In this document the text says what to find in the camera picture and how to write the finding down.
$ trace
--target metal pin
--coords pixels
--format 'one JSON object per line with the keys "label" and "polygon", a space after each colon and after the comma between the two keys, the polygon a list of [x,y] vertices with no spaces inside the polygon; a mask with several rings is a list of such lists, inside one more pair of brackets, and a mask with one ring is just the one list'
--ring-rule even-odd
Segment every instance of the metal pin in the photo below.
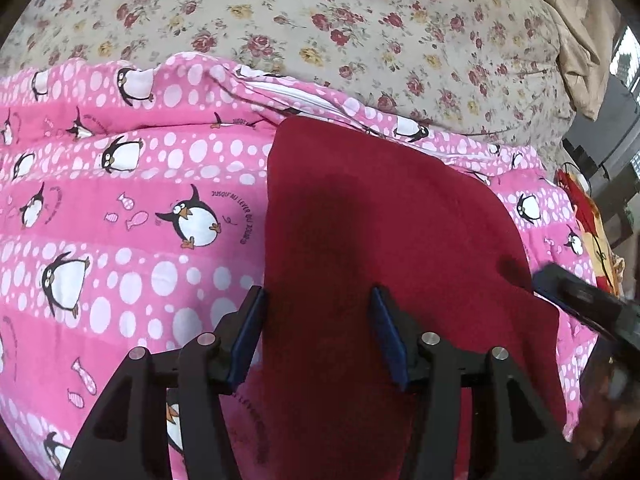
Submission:
{"label": "metal pin", "polygon": [[129,350],[129,359],[133,359],[137,361],[138,359],[142,359],[145,356],[146,348],[143,346],[136,346]]}
{"label": "metal pin", "polygon": [[498,361],[504,361],[507,357],[509,357],[509,352],[507,352],[506,348],[496,346],[491,350],[491,355],[498,359]]}
{"label": "metal pin", "polygon": [[440,342],[440,336],[435,332],[425,332],[422,334],[422,342],[425,343],[425,345],[434,346]]}
{"label": "metal pin", "polygon": [[209,346],[216,340],[216,335],[211,332],[205,332],[198,336],[198,344],[201,346]]}

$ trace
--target red cloth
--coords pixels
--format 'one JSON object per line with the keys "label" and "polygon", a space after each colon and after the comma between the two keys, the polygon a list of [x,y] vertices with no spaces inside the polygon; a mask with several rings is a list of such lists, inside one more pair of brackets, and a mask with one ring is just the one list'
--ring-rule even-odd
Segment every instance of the red cloth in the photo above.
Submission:
{"label": "red cloth", "polygon": [[[391,383],[367,322],[374,283],[459,348],[508,348],[564,423],[558,313],[521,288],[530,275],[520,237],[485,184],[408,147],[291,118],[271,149],[268,194],[273,478],[398,478],[414,404]],[[459,471],[469,415],[465,405]]]}

